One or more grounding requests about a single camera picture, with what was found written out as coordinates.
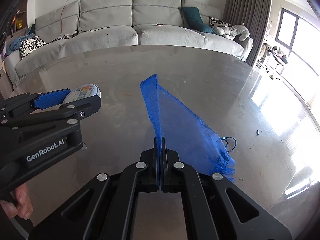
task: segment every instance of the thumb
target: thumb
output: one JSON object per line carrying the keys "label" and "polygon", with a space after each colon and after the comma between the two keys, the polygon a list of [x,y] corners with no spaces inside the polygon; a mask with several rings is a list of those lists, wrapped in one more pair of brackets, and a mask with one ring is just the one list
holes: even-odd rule
{"label": "thumb", "polygon": [[18,214],[16,207],[12,203],[0,200],[0,204],[9,218],[14,218]]}

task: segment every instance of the gray sofa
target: gray sofa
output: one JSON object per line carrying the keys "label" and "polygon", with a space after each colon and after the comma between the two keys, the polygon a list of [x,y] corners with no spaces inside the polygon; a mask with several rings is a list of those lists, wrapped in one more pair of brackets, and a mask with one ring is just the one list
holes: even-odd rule
{"label": "gray sofa", "polygon": [[[130,45],[176,45],[210,49],[245,60],[253,40],[228,40],[189,28],[181,7],[198,7],[204,23],[209,16],[221,19],[217,8],[194,0],[77,0],[36,18],[35,32],[47,45],[21,59],[15,51],[5,59],[9,78],[16,87],[37,67],[79,52]],[[71,38],[52,40],[73,34]]]}

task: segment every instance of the human hand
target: human hand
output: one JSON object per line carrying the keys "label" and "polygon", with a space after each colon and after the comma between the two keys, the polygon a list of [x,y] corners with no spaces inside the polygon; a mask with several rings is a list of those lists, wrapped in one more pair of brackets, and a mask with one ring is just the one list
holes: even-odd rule
{"label": "human hand", "polygon": [[17,198],[17,206],[13,203],[0,200],[0,204],[4,209],[4,212],[9,218],[14,218],[16,215],[27,220],[33,212],[33,207],[30,201],[27,185],[24,183],[15,189]]}

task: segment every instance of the glossy table surface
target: glossy table surface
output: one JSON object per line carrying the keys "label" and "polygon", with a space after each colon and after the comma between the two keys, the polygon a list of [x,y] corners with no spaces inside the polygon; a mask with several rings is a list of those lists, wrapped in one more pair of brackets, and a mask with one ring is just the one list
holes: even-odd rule
{"label": "glossy table surface", "polygon": [[[222,136],[237,140],[235,184],[296,237],[319,207],[319,131],[278,80],[220,52],[175,46],[89,51],[50,62],[14,90],[49,92],[93,83],[98,113],[81,121],[82,149],[28,182],[38,224],[96,174],[121,172],[153,147],[140,82],[159,83]],[[179,194],[140,194],[133,239],[186,239]]]}

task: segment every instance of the black window frame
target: black window frame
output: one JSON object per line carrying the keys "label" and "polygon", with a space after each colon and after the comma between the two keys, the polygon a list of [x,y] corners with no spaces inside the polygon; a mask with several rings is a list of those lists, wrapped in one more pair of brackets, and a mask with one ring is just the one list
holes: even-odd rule
{"label": "black window frame", "polygon": [[[278,36],[279,36],[279,32],[280,32],[280,29],[281,29],[281,25],[282,25],[282,19],[283,19],[283,14],[284,12],[286,13],[289,13],[291,14],[292,16],[294,16],[296,18],[296,21],[295,21],[295,24],[294,24],[294,29],[293,29],[293,35],[292,35],[292,38],[291,38],[291,42],[290,42],[290,45],[287,45],[285,44],[283,41],[279,40],[278,39]],[[297,32],[297,28],[298,28],[298,21],[299,19],[301,20],[304,20],[306,21],[305,19],[301,18],[300,16],[296,15],[295,13],[287,10],[287,9],[284,9],[284,8],[281,8],[281,16],[280,16],[280,22],[279,22],[279,26],[278,26],[278,30],[277,30],[277,34],[276,34],[276,38],[275,38],[275,41],[280,43],[282,46],[284,46],[285,48],[287,48],[289,50],[289,55],[291,52],[293,52],[295,55],[297,55],[305,64],[307,64],[307,66],[317,75],[319,76],[319,74],[302,58],[300,57],[296,52],[294,52],[292,50],[292,46],[293,46],[293,43],[294,43],[294,39],[296,37],[296,32]]]}

